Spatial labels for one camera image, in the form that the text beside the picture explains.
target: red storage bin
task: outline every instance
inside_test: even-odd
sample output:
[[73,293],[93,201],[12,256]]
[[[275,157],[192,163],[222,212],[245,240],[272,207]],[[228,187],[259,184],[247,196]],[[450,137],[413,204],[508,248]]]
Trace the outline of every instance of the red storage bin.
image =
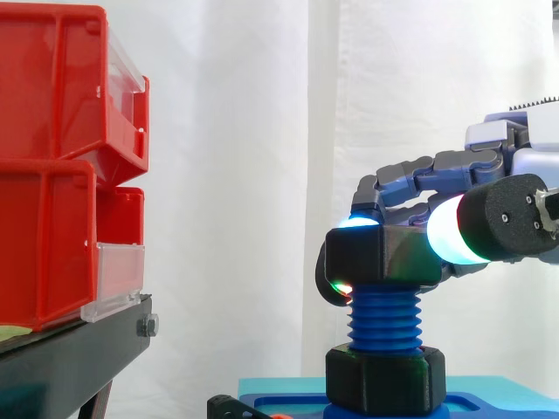
[[113,187],[148,170],[149,82],[97,6],[0,3],[0,157],[79,159]]
[[0,161],[0,196],[0,326],[95,321],[139,302],[140,189],[98,190],[86,161]]

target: large bolt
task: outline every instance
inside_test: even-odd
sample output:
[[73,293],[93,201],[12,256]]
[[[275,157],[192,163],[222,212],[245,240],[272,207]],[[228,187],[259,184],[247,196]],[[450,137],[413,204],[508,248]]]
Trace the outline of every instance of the large bolt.
[[153,338],[159,332],[159,316],[155,313],[146,315],[142,325],[143,336]]

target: blue threaded bolt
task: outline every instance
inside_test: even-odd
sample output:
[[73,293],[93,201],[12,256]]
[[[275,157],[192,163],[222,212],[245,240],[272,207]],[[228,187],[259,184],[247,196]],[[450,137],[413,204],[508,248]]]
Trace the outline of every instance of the blue threaded bolt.
[[421,354],[418,288],[355,286],[349,347],[371,354]]

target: black nut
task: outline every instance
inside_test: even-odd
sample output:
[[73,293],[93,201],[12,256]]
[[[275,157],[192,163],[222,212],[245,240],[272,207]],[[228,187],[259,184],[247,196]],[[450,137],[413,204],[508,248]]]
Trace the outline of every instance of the black nut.
[[367,416],[426,416],[446,398],[445,356],[432,347],[417,355],[364,354],[348,344],[326,355],[326,395]]
[[434,286],[443,277],[442,260],[419,227],[333,229],[325,245],[325,273],[331,284]]

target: led light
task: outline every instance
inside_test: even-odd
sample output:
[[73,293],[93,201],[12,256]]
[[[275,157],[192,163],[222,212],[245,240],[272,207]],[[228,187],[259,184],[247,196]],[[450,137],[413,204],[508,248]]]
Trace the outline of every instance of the led light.
[[427,237],[432,249],[452,264],[486,264],[466,244],[458,228],[456,211],[463,195],[441,203],[429,217]]
[[353,291],[353,288],[351,287],[351,285],[336,283],[336,284],[332,284],[332,286],[334,287],[334,289],[336,291],[338,291],[339,293],[341,293],[343,295],[348,295],[349,293],[351,293]]
[[343,220],[338,227],[345,229],[346,227],[361,227],[362,225],[378,225],[378,221],[364,216],[355,216],[353,218]]

